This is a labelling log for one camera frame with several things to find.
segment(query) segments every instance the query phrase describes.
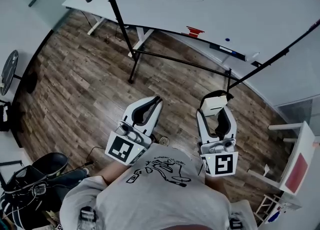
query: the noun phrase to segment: desk leg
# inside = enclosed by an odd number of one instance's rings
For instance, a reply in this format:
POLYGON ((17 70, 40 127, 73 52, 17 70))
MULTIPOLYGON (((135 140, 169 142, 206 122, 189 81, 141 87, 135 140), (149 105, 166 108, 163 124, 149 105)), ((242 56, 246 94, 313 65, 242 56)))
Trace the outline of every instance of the desk leg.
POLYGON ((286 130, 286 129, 297 129, 301 128, 303 123, 296 124, 284 124, 284 125, 270 125, 268 129, 270 130, 286 130))
POLYGON ((278 189, 280 187, 280 184, 278 182, 275 182, 275 181, 273 181, 273 180, 271 180, 271 179, 269 179, 269 178, 267 178, 265 176, 262 176, 262 175, 260 175, 260 174, 258 174, 256 172, 252 171, 251 169, 248 170, 248 173, 251 176, 255 176, 256 178, 260 179, 261 181, 266 182, 266 183, 268 183, 268 184, 270 184, 270 185, 272 185, 272 186, 274 186, 274 187, 276 187, 278 189))
POLYGON ((88 35, 91 35, 92 32, 94 32, 95 29, 98 28, 98 26, 100 24, 102 24, 105 20, 105 18, 103 18, 103 17, 101 17, 101 18, 98 18, 97 16, 93 16, 93 17, 96 19, 96 24, 89 30, 88 35))
POLYGON ((152 32, 154 32, 154 30, 149 29, 146 34, 144 34, 144 29, 141 27, 137 27, 136 28, 136 32, 138 34, 138 38, 139 41, 135 44, 135 46, 133 47, 133 49, 139 49, 141 47, 141 45, 147 40, 147 38, 151 35, 152 32))
POLYGON ((298 139, 297 138, 284 138, 284 143, 295 143, 298 139))

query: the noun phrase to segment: black metal frame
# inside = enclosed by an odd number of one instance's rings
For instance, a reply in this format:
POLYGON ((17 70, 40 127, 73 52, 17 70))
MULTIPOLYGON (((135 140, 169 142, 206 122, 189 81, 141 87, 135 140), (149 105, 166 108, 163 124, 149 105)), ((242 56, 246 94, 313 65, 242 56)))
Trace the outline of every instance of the black metal frame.
MULTIPOLYGON (((228 82, 227 82, 227 92, 229 92, 229 90, 233 87, 235 87, 236 85, 242 83, 243 81, 245 81, 246 79, 252 77, 253 75, 255 75, 256 73, 258 73, 259 71, 263 70, 265 67, 271 65, 272 63, 274 63, 276 60, 280 59, 282 56, 286 55, 290 48, 295 45, 297 42, 299 42, 301 39, 303 39, 306 35, 308 35, 310 32, 312 32, 313 30, 315 30, 319 25, 320 25, 320 19, 314 24, 312 25, 309 30, 307 32, 305 32, 302 36, 300 36, 298 39, 296 39, 294 42, 292 42, 289 46, 287 46, 286 48, 284 48, 282 51, 280 51, 278 54, 276 54, 275 56, 273 56, 271 59, 269 59, 268 61, 266 61, 265 63, 263 64, 259 64, 259 66, 253 70, 252 72, 248 73, 247 75, 245 75, 244 77, 242 77, 241 79, 237 79, 236 77, 233 77, 231 75, 231 72, 232 70, 229 69, 228 71, 226 71, 225 73, 222 73, 222 72, 219 72, 219 71, 216 71, 216 70, 213 70, 213 69, 210 69, 210 68, 207 68, 207 67, 204 67, 204 66, 201 66, 201 65, 198 65, 198 64, 194 64, 194 63, 190 63, 190 62, 187 62, 187 61, 183 61, 183 60, 180 60, 180 59, 176 59, 176 58, 173 58, 173 57, 169 57, 169 56, 165 56, 165 55, 161 55, 161 54, 156 54, 156 53, 152 53, 152 52, 146 52, 146 51, 143 51, 143 50, 139 50, 139 49, 133 49, 131 43, 130 43, 130 40, 129 40, 129 37, 127 35, 127 32, 126 32, 126 29, 125 29, 125 24, 122 20, 122 17, 121 17, 121 13, 119 11, 119 8, 118 8, 118 5, 117 5, 117 2, 116 0, 109 0, 110 4, 111 4, 111 7, 114 11, 114 14, 115 14, 115 18, 117 19, 118 23, 119 23, 119 26, 120 26, 120 29, 122 31, 122 34, 123 34, 123 37, 124 37, 124 40, 126 41, 126 44, 132 54, 132 59, 134 60, 134 65, 133 65, 133 68, 132 68, 132 71, 131 71, 131 74, 130 74, 130 77, 128 79, 128 82, 129 83, 133 83, 133 76, 134 76, 134 73, 135 73, 135 69, 136 69, 136 66, 137 66, 137 63, 138 63, 138 60, 139 60, 139 57, 140 57, 140 54, 147 54, 147 55, 151 55, 151 56, 156 56, 156 57, 160 57, 160 58, 164 58, 164 59, 168 59, 168 60, 171 60, 171 61, 175 61, 175 62, 178 62, 178 63, 183 63, 183 64, 187 64, 187 65, 190 65, 190 66, 193 66, 193 67, 197 67, 197 68, 200 68, 200 69, 203 69, 203 70, 207 70, 207 71, 210 71, 210 72, 213 72, 213 73, 216 73, 218 75, 221 75, 221 76, 224 76, 226 78, 228 78, 228 82), (235 82, 233 84, 230 85, 230 82, 231 82, 231 79, 232 80, 235 80, 235 82)), ((169 33, 175 33, 175 32, 171 32, 171 31, 167 31, 167 30, 161 30, 161 31, 164 31, 164 32, 169 32, 169 33)), ((188 35, 185 35, 185 34, 181 34, 181 33, 175 33, 175 34, 178 34, 178 35, 181 35, 181 36, 186 36, 186 37, 189 37, 189 38, 193 38, 193 39, 197 39, 197 40, 200 40, 200 41, 203 41, 201 39, 198 39, 198 38, 194 38, 194 37, 190 37, 188 35)), ((216 44, 214 43, 211 43, 209 41, 204 41, 206 43, 209 43, 209 44, 212 44, 214 46, 217 46, 216 44)), ((240 55, 240 58, 239 57, 236 57, 238 59, 241 59, 243 60, 243 55, 239 54, 240 55)))

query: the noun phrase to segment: black cable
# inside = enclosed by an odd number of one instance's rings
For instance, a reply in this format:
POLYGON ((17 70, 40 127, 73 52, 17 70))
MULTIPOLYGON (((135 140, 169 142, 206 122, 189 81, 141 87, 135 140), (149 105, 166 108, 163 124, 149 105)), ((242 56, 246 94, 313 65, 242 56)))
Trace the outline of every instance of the black cable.
POLYGON ((204 165, 201 164, 201 168, 200 168, 200 170, 199 170, 199 174, 198 174, 198 175, 200 175, 203 166, 204 166, 204 165))
POLYGON ((92 25, 91 25, 91 23, 89 22, 89 20, 88 20, 88 18, 86 17, 86 15, 84 14, 84 12, 82 12, 82 11, 80 11, 83 15, 84 15, 84 17, 86 18, 86 20, 87 20, 87 22, 89 23, 89 25, 90 25, 90 27, 91 27, 91 29, 93 29, 93 27, 92 27, 92 25))
POLYGON ((92 148, 91 151, 90 151, 90 153, 89 153, 88 156, 86 157, 86 160, 85 160, 85 161, 86 161, 87 163, 88 163, 89 156, 91 155, 92 151, 93 151, 95 148, 99 148, 99 149, 105 150, 105 148, 102 148, 102 147, 100 147, 100 146, 95 146, 94 148, 92 148))
MULTIPOLYGON (((116 40, 118 40, 118 41, 121 42, 123 39, 118 39, 118 38, 117 38, 118 27, 119 27, 119 25, 117 25, 117 27, 116 27, 116 29, 115 29, 114 38, 115 38, 116 40)), ((104 38, 104 42, 106 42, 107 44, 109 44, 109 39, 110 39, 112 36, 113 36, 112 34, 109 35, 108 37, 106 36, 106 37, 104 38)))
POLYGON ((118 27, 119 27, 119 25, 116 26, 114 38, 115 38, 116 40, 118 40, 118 41, 121 42, 123 39, 118 39, 118 38, 117 38, 117 30, 118 30, 118 27))
POLYGON ((55 184, 55 185, 53 185, 53 186, 49 186, 49 187, 47 187, 47 188, 54 188, 54 187, 56 187, 56 186, 61 186, 61 187, 64 187, 64 188, 67 188, 67 189, 73 189, 73 187, 68 187, 68 186, 66 186, 66 185, 63 185, 63 184, 55 184))
POLYGON ((82 167, 84 167, 84 166, 88 166, 88 165, 91 165, 91 164, 93 164, 93 163, 94 163, 93 161, 86 162, 85 164, 83 164, 83 165, 81 165, 81 166, 79 166, 79 167, 77 167, 77 168, 75 168, 75 169, 72 169, 72 170, 70 170, 70 171, 68 171, 68 172, 66 172, 66 173, 63 173, 63 174, 61 174, 61 175, 59 175, 59 176, 63 176, 63 175, 68 174, 68 173, 70 173, 70 172, 72 172, 72 171, 75 171, 75 170, 78 169, 78 168, 82 168, 82 167))

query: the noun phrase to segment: whiteboard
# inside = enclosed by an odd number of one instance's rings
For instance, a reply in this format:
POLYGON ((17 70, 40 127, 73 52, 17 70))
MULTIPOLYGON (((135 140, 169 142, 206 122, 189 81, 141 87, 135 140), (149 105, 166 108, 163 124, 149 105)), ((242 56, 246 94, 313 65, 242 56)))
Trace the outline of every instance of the whiteboard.
POLYGON ((320 0, 116 0, 123 22, 191 34, 267 61, 320 19, 320 0))

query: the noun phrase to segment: red object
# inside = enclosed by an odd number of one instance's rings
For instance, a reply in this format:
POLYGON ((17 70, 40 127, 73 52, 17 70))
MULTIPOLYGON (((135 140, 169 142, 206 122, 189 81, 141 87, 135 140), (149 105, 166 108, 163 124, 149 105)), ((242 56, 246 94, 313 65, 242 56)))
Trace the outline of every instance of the red object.
POLYGON ((308 164, 306 163, 305 158, 300 153, 298 159, 295 162, 293 170, 285 182, 286 187, 293 193, 296 193, 304 175, 308 169, 308 164))
POLYGON ((194 37, 194 38, 197 38, 200 33, 204 32, 204 31, 201 31, 201 30, 189 27, 189 26, 187 26, 187 28, 189 29, 190 33, 189 34, 182 33, 182 34, 185 34, 185 35, 188 35, 188 36, 191 36, 191 37, 194 37))

